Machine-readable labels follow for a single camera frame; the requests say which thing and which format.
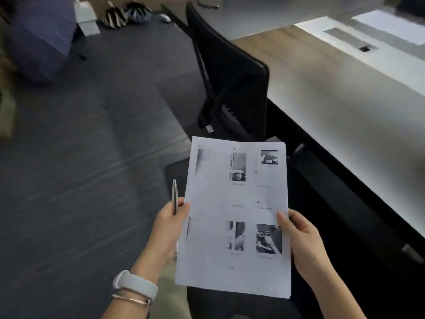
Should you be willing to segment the person's right hand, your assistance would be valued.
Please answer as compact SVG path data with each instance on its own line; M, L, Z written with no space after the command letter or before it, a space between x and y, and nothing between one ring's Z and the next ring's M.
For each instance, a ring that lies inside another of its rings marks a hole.
M293 209L292 242L290 246L295 266L300 275L307 281L308 275L315 268L329 266L329 258L317 228L301 213Z

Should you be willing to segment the person's left forearm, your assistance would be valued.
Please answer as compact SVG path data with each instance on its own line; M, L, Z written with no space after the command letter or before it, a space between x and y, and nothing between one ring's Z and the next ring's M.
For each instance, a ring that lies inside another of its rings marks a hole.
M123 270L114 278L112 300L101 319L148 319L150 305L158 293L160 273L174 255L174 249L164 255L142 252L130 270Z

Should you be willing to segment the grey folded umbrella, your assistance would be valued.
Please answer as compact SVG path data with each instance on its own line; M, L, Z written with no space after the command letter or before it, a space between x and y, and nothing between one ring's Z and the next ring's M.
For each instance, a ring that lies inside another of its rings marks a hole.
M123 28L129 24L129 20L122 8L116 7L107 0L108 8L102 17L102 24L109 29Z

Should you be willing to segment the white wristband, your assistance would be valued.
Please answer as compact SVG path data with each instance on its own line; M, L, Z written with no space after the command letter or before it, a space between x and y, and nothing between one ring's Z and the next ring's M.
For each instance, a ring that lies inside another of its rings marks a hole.
M128 270L123 270L113 280L113 288L115 290L129 290L134 293L143 295L151 301L156 300L158 286L136 274L130 273Z

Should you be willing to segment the black office chair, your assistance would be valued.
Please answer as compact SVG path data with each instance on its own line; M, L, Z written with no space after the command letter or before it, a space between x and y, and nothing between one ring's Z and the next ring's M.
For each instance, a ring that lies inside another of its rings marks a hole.
M217 32L192 2L185 15L206 92L198 127L216 139L265 141L268 66Z

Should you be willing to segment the blue fabric chair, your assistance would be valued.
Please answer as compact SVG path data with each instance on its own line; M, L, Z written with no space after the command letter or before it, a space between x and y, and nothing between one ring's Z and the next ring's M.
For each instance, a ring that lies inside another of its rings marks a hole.
M65 66L76 28L73 0L19 0L4 46L24 77L47 84Z

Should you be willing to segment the white paper bag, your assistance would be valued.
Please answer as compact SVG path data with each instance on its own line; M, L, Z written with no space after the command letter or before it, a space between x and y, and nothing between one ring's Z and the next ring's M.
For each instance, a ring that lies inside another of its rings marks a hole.
M88 1L73 0L77 24L85 37L100 34L97 15Z

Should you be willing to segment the printed white paper sheets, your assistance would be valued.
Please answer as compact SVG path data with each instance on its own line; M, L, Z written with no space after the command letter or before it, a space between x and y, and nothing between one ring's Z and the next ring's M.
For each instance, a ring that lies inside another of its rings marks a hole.
M192 138L175 284L290 298L286 159L280 141Z

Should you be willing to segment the person's left hand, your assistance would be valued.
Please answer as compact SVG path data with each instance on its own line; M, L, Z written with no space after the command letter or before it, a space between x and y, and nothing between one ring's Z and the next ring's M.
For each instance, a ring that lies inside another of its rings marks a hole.
M178 202L185 202L184 197L179 197ZM175 244L181 232L182 228L173 227L173 204L168 202L157 214L144 256L155 266L165 265L174 258Z

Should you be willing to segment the silver pen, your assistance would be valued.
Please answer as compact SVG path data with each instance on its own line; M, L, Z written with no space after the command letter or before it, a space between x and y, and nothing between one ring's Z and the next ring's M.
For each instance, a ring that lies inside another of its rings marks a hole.
M173 179L172 182L172 204L173 204L173 217L176 216L177 211L178 211L178 186L177 186L177 181L176 179ZM177 259L177 254L178 254L178 238L177 241L175 243L175 254L174 257L175 259Z

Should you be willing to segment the dark blue folded umbrella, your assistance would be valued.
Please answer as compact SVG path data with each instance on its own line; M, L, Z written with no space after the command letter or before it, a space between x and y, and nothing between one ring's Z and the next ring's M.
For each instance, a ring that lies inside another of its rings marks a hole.
M150 8L137 1L129 2L124 6L123 10L131 24L142 25L147 23L153 15Z

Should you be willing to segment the person's right forearm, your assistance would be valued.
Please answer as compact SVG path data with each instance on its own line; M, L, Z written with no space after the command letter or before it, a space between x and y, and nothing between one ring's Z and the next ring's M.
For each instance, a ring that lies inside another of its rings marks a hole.
M307 280L324 319L367 319L354 296L332 266L315 268Z

